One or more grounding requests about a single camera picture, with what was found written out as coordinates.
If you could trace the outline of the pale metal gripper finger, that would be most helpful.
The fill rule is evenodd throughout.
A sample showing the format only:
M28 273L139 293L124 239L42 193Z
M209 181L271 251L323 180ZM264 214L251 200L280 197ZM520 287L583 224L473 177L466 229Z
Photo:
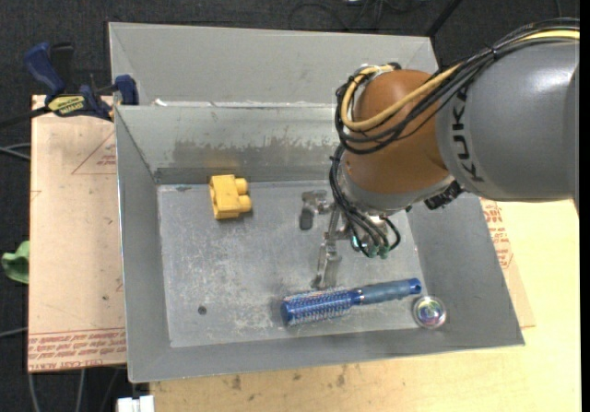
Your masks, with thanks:
M306 191L301 194L302 207L299 216L301 230L310 230L316 215L326 214L331 211L332 205L328 202L326 190Z
M320 246L318 264L312 287L316 289L334 288L342 257L334 244L324 242Z

